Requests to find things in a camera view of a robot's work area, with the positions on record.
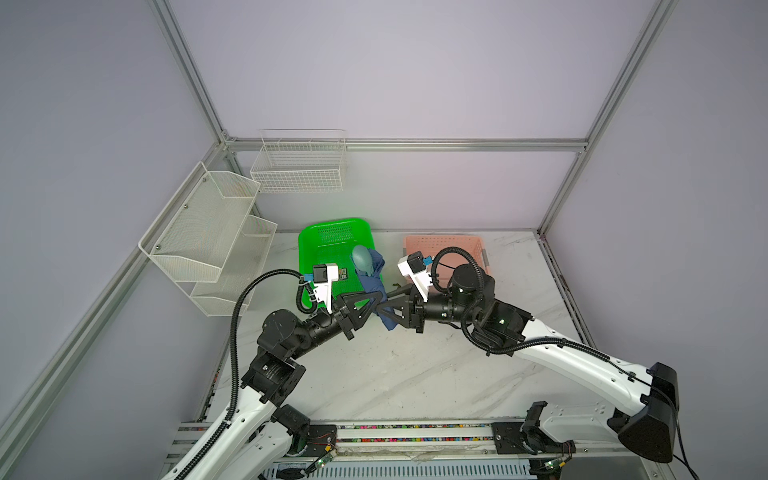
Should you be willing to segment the dark blue paper napkin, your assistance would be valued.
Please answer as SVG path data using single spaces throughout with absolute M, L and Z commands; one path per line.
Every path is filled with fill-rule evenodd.
M 387 294 L 386 294 L 383 281 L 381 279 L 381 273 L 385 266 L 385 260 L 382 257 L 382 255 L 379 254 L 375 249 L 373 248 L 368 248 L 368 249 L 373 257 L 373 262 L 374 262 L 373 274 L 368 276 L 364 272 L 357 270 L 354 265 L 355 272 L 361 286 L 363 287 L 363 290 L 366 293 L 379 292 L 382 294 L 382 300 L 385 301 L 387 299 Z

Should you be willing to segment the green plastic basket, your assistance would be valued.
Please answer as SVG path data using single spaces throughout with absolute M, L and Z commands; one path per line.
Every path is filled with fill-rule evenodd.
M 314 265 L 336 264 L 339 270 L 347 271 L 347 279 L 333 282 L 333 296 L 361 292 L 363 287 L 352 260 L 352 251 L 357 245 L 375 247 L 371 227 L 363 219 L 351 218 L 309 226 L 298 237 L 299 272 L 311 274 Z

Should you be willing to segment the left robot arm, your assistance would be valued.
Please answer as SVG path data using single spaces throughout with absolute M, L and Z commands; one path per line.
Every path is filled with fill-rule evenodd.
M 232 369 L 228 406 L 165 477 L 246 479 L 260 471 L 247 465 L 245 451 L 255 451 L 261 467 L 287 453 L 309 428 L 308 417 L 285 403 L 306 372 L 297 359 L 337 335 L 352 339 L 382 300 L 379 292 L 343 294 L 329 311 L 318 309 L 305 320 L 286 309 L 270 313 L 247 371 Z

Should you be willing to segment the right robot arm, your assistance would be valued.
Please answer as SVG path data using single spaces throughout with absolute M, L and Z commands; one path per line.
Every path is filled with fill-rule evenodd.
M 603 441 L 657 463 L 675 457 L 679 395 L 672 367 L 626 362 L 559 333 L 497 299 L 495 281 L 482 268 L 460 265 L 447 285 L 426 291 L 412 282 L 388 293 L 377 312 L 416 332 L 428 321 L 456 327 L 488 356 L 542 365 L 599 396 L 597 406 L 574 411 L 534 402 L 519 428 L 520 447 L 530 454 L 570 452 L 578 442 Z

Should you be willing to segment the pink plastic basket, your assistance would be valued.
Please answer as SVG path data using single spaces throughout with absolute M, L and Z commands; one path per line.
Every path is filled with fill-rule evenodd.
M 467 251 L 479 266 L 491 274 L 484 241 L 480 236 L 473 235 L 409 235 L 404 240 L 404 255 L 420 251 L 424 257 L 434 257 L 440 250 L 446 247 L 459 247 Z M 446 285 L 453 273 L 453 269 L 466 263 L 466 260 L 457 254 L 444 256 L 438 266 L 438 278 L 442 285 Z

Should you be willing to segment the white mesh lower shelf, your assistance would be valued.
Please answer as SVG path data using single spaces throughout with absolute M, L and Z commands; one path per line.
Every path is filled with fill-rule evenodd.
M 242 291 L 262 274 L 277 224 L 248 215 L 219 280 L 197 283 L 191 301 L 208 317 L 229 317 Z

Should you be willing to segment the white mesh shelf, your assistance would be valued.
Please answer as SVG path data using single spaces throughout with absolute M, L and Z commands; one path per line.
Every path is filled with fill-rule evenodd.
M 197 283 L 191 301 L 208 317 L 229 317 L 242 291 L 262 274 L 277 224 L 248 215 L 219 280 Z
M 259 188 L 251 178 L 196 165 L 139 240 L 139 250 L 173 282 L 217 282 Z

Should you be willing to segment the white mesh upper shelf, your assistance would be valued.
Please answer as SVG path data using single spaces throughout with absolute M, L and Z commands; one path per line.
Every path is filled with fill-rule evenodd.
M 251 178 L 196 165 L 139 240 L 139 250 L 173 282 L 217 282 L 259 188 Z

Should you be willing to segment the aluminium mounting rail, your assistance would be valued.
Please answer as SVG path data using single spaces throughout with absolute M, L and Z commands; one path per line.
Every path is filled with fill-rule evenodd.
M 506 417 L 475 420 L 432 420 L 432 421 L 367 421 L 332 422 L 312 421 L 313 424 L 334 424 L 338 428 L 335 450 L 340 459 L 373 456 L 384 459 L 422 459 L 427 457 L 448 458 L 452 456 L 503 456 L 496 453 L 492 438 L 491 424 L 495 422 L 524 421 L 523 418 Z M 162 472 L 190 452 L 202 439 L 212 423 L 182 423 L 164 459 Z M 254 449 L 265 449 L 276 444 L 278 435 L 285 435 L 281 426 L 259 427 L 253 439 L 239 453 L 255 453 Z M 624 456 L 633 455 L 618 440 L 575 440 L 573 456 Z

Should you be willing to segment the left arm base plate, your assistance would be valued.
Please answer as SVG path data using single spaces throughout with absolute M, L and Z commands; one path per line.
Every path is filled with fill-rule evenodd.
M 320 457 L 333 450 L 338 438 L 334 424 L 313 424 L 292 438 L 289 457 Z

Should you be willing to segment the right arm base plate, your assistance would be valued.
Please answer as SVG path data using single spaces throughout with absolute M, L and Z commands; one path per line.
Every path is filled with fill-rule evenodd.
M 563 454 L 569 456 L 576 451 L 572 440 L 556 441 L 545 434 L 538 424 L 531 422 L 495 422 L 491 424 L 491 430 L 496 453 L 500 455 Z

